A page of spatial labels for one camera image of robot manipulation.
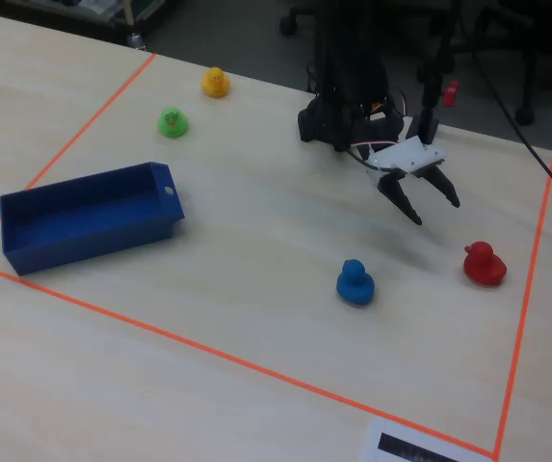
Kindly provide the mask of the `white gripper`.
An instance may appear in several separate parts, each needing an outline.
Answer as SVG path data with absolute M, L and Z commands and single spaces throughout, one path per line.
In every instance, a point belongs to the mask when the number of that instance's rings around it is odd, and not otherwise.
M 368 159 L 365 163 L 371 166 L 366 168 L 366 172 L 371 178 L 380 179 L 378 191 L 416 225 L 421 225 L 422 220 L 400 185 L 400 180 L 406 175 L 425 179 L 454 207 L 460 206 L 455 186 L 438 167 L 446 157 L 441 148 L 424 144 L 418 136 L 402 142 L 375 141 L 366 142 L 366 145 Z

